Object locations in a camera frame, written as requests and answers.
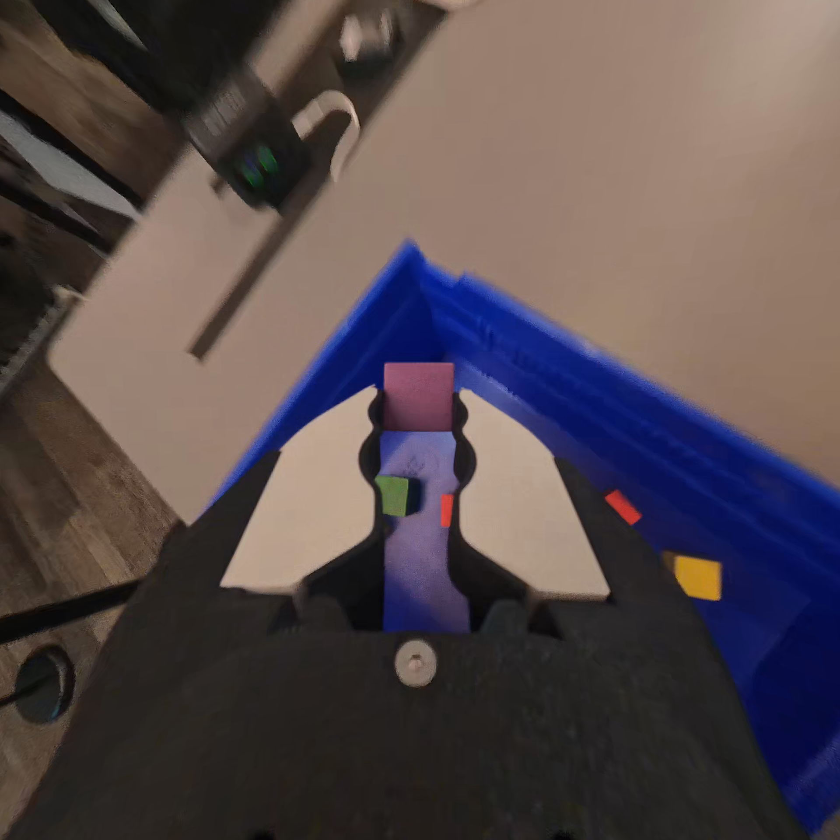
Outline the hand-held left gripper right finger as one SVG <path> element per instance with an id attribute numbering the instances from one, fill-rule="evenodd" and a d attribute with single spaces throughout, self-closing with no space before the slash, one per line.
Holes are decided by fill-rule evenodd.
<path id="1" fill-rule="evenodd" d="M 605 602 L 610 586 L 550 450 L 469 389 L 453 411 L 455 585 L 471 604 Z"/>

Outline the black metal bar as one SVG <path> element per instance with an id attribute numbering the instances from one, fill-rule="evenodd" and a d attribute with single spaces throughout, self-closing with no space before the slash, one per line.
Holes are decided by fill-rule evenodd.
<path id="1" fill-rule="evenodd" d="M 2 616 L 1 645 L 11 644 L 122 606 L 137 592 L 142 582 L 142 579 L 139 579 L 113 585 L 65 601 Z"/>

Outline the black round device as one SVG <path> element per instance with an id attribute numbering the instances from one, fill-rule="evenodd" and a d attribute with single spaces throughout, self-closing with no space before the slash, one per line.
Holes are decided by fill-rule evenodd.
<path id="1" fill-rule="evenodd" d="M 312 166 L 288 112 L 246 66 L 187 118 L 185 131 L 217 182 L 251 207 L 278 209 Z"/>

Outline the yellow cube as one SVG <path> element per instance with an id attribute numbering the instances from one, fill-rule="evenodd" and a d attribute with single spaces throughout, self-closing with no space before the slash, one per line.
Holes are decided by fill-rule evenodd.
<path id="1" fill-rule="evenodd" d="M 661 559 L 688 597 L 719 602 L 722 597 L 722 565 L 714 560 L 664 551 Z"/>

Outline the black round foot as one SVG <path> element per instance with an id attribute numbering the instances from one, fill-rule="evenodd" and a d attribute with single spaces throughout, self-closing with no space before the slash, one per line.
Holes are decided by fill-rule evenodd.
<path id="1" fill-rule="evenodd" d="M 41 647 L 17 672 L 13 705 L 27 722 L 47 725 L 68 711 L 75 687 L 76 671 L 67 651 L 55 644 Z"/>

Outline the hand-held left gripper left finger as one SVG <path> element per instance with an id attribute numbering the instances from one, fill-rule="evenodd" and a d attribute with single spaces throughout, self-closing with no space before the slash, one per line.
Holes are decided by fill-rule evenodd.
<path id="1" fill-rule="evenodd" d="M 374 432 L 368 385 L 316 416 L 280 449 L 220 581 L 257 594 L 364 596 L 383 578 L 377 501 L 361 466 Z"/>

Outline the blue plastic bin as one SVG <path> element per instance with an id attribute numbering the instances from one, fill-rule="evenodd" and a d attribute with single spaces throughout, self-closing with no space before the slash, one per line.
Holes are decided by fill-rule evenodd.
<path id="1" fill-rule="evenodd" d="M 227 474 L 361 388 L 386 362 L 453 361 L 455 383 L 640 510 L 656 550 L 722 565 L 694 601 L 784 798 L 809 833 L 838 812 L 839 496 L 520 301 L 412 242 L 360 293 Z"/>

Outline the green cube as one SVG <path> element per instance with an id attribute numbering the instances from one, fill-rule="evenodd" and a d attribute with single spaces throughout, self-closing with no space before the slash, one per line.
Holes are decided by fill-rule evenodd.
<path id="1" fill-rule="evenodd" d="M 384 515 L 407 518 L 419 511 L 422 503 L 422 483 L 419 479 L 380 474 L 374 481 L 380 491 Z"/>

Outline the purple cube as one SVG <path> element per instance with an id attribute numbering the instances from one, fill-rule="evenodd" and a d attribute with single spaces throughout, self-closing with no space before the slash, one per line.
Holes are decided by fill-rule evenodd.
<path id="1" fill-rule="evenodd" d="M 400 433 L 451 432 L 454 390 L 455 366 L 451 362 L 386 363 L 383 429 Z"/>

